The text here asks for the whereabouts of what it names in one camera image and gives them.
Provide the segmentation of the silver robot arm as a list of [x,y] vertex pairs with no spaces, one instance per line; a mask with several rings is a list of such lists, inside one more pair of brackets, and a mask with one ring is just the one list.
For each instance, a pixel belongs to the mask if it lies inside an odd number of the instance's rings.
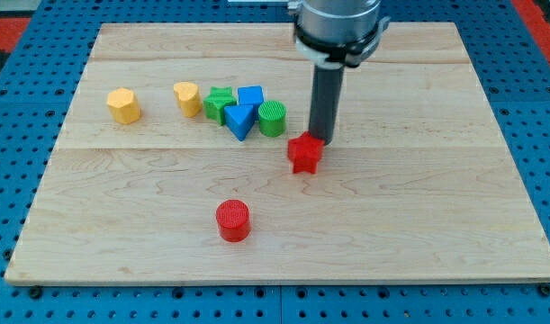
[[318,68],[357,68],[377,50],[391,22],[380,7],[380,0],[297,1],[295,48]]

